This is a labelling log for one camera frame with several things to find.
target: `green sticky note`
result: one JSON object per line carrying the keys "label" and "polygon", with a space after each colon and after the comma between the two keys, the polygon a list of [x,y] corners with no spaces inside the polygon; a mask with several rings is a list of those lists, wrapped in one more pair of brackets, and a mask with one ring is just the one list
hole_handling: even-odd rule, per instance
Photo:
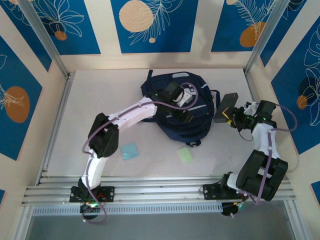
{"label": "green sticky note", "polygon": [[194,160],[187,147],[181,148],[177,152],[184,164],[190,163]]}

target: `backpack strap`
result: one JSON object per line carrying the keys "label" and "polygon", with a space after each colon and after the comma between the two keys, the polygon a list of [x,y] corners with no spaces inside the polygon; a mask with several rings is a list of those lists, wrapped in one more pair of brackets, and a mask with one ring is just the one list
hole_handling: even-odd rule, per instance
{"label": "backpack strap", "polygon": [[149,69],[149,72],[148,72],[148,76],[146,77],[146,80],[150,80],[150,78],[152,77],[152,73],[154,72],[153,69]]}
{"label": "backpack strap", "polygon": [[216,109],[218,109],[221,103],[220,92],[218,90],[210,90],[210,92],[215,92]]}
{"label": "backpack strap", "polygon": [[201,144],[201,141],[197,140],[197,141],[194,141],[194,142],[187,142],[186,144],[193,148],[194,146],[198,147]]}

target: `cable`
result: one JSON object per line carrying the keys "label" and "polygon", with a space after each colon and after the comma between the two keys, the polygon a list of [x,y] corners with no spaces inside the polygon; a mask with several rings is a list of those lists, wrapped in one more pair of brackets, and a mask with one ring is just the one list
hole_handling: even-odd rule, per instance
{"label": "cable", "polygon": [[240,133],[239,131],[238,131],[238,133],[239,133],[240,137],[241,137],[243,140],[247,141],[247,142],[252,142],[252,140],[254,139],[254,136],[252,136],[252,139],[251,139],[251,140],[245,139],[245,138],[241,135],[241,133]]}
{"label": "cable", "polygon": [[133,107],[131,107],[130,109],[122,112],[121,114],[119,114],[117,117],[114,117],[113,119],[109,120],[108,122],[106,122],[105,124],[103,124],[102,126],[100,126],[97,130],[95,130],[89,137],[88,139],[85,141],[83,147],[82,147],[82,152],[84,154],[88,154],[90,155],[89,157],[89,161],[86,165],[86,168],[85,168],[85,171],[84,171],[84,176],[85,176],[85,185],[87,187],[87,190],[89,192],[89,194],[91,195],[91,197],[93,198],[93,200],[99,205],[99,207],[103,210],[103,213],[104,213],[104,218],[101,220],[101,221],[97,221],[97,222],[93,222],[93,221],[88,221],[87,219],[85,219],[84,217],[84,214],[82,215],[82,219],[84,222],[87,222],[87,223],[91,223],[91,224],[101,224],[103,223],[106,219],[107,219],[107,211],[106,209],[104,208],[104,206],[98,201],[98,199],[95,197],[95,195],[92,193],[91,189],[90,189],[90,185],[89,185],[89,178],[88,178],[88,173],[89,173],[89,168],[90,168],[90,164],[92,162],[92,160],[94,159],[94,154],[92,152],[89,152],[89,151],[86,151],[86,147],[88,146],[89,142],[97,135],[98,132],[100,132],[102,129],[104,129],[107,125],[111,124],[112,122],[114,122],[115,120],[117,120],[118,118],[121,118],[122,116],[130,113],[131,111],[137,109],[137,108],[141,108],[142,106],[145,106],[145,105],[150,105],[150,104],[159,104],[159,105],[163,105],[163,106],[166,106],[166,107],[169,107],[169,108],[172,108],[172,109],[177,109],[177,110],[187,110],[189,108],[192,108],[196,102],[198,101],[198,90],[197,88],[192,84],[192,83],[189,83],[189,82],[184,82],[182,83],[180,86],[185,86],[185,85],[189,85],[189,87],[192,87],[195,91],[195,99],[194,101],[188,105],[188,106],[185,106],[185,107],[178,107],[178,106],[173,106],[173,105],[170,105],[168,103],[165,103],[165,102],[161,102],[161,101],[148,101],[148,102],[144,102],[142,103],[141,105],[135,105]]}
{"label": "cable", "polygon": [[297,129],[298,126],[298,120],[296,118],[296,116],[294,115],[294,113],[292,111],[290,111],[288,108],[286,108],[285,106],[282,106],[280,104],[275,104],[276,106],[286,110],[288,113],[290,113],[293,117],[294,120],[294,127],[291,129],[283,129],[283,128],[272,128],[269,132],[268,132],[268,142],[269,142],[269,156],[268,156],[268,161],[266,162],[266,166],[265,166],[265,170],[264,170],[264,174],[262,177],[262,181],[261,181],[261,185],[260,185],[260,189],[259,189],[259,193],[257,196],[257,199],[255,201],[255,204],[258,205],[262,196],[262,192],[264,190],[265,187],[265,183],[266,183],[266,179],[267,179],[267,174],[268,174],[268,170],[270,168],[270,163],[271,163],[271,159],[272,159],[272,138],[271,138],[271,132],[272,131],[281,131],[281,132],[292,132],[294,130]]}

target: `leaf pattern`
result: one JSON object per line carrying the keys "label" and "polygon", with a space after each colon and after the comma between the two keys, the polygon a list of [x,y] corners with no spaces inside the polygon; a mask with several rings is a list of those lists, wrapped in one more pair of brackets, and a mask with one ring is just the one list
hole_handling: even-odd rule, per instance
{"label": "leaf pattern", "polygon": [[246,21],[248,26],[252,26],[255,32],[255,39],[258,39],[261,32],[261,25],[257,24],[266,19],[275,7],[278,0],[266,0],[260,8],[257,7],[255,0],[237,0],[234,5],[238,8],[240,17]]}
{"label": "leaf pattern", "polygon": [[290,2],[288,3],[288,6],[286,7],[286,9],[284,10],[283,14],[282,14],[282,17],[287,20],[288,19],[288,14],[290,11],[298,11],[301,6],[302,6],[302,3],[304,2],[305,0],[299,0],[298,2],[297,1],[293,1],[293,0],[290,0]]}
{"label": "leaf pattern", "polygon": [[[7,56],[0,54],[0,70],[5,66],[7,60]],[[0,84],[0,110],[3,109],[6,105],[10,106],[10,104],[17,104],[23,106],[24,104],[21,102],[24,97],[16,98],[8,94]]]}
{"label": "leaf pattern", "polygon": [[157,39],[162,32],[165,31],[166,25],[170,26],[170,17],[169,14],[178,9],[183,0],[179,0],[179,3],[173,8],[173,2],[176,0],[146,0],[145,4],[150,8],[153,14],[152,25],[140,32],[133,32],[129,39],[132,39],[130,45],[133,45],[140,40],[146,42],[150,38]]}
{"label": "leaf pattern", "polygon": [[308,77],[308,87],[302,95],[307,100],[314,101],[310,106],[310,126],[314,127],[320,123],[320,25],[310,38],[308,49],[304,56],[304,65],[307,67],[305,74]]}
{"label": "leaf pattern", "polygon": [[[18,5],[8,0],[1,1],[5,3],[6,7],[18,20],[30,26]],[[80,38],[82,37],[83,33],[77,24],[80,24],[85,19],[85,16],[76,11],[69,10],[69,0],[34,0],[31,1],[31,4],[42,20],[42,23],[49,25],[48,31],[51,29],[54,33],[61,31],[77,35]]]}

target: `orange circle pattern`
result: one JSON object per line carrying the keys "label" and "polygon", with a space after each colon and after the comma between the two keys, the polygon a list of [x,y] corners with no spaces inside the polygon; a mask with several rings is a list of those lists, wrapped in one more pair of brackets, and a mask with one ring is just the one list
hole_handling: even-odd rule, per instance
{"label": "orange circle pattern", "polygon": [[261,21],[245,29],[240,36],[241,46],[245,48],[254,47],[257,43],[258,37],[260,36],[260,34],[262,33],[262,30],[265,27],[265,24],[266,24],[265,22]]}
{"label": "orange circle pattern", "polygon": [[67,34],[65,34],[63,31],[56,31],[54,36],[60,41],[67,40]]}
{"label": "orange circle pattern", "polygon": [[307,104],[308,104],[308,100],[306,96],[300,95],[296,100],[296,105],[301,110],[305,109],[307,107]]}
{"label": "orange circle pattern", "polygon": [[30,99],[28,93],[22,87],[12,86],[6,91],[6,94],[11,95],[16,99],[23,97],[20,102],[21,104],[11,102],[4,106],[6,114],[12,121],[18,124],[23,123],[27,120],[30,110]]}

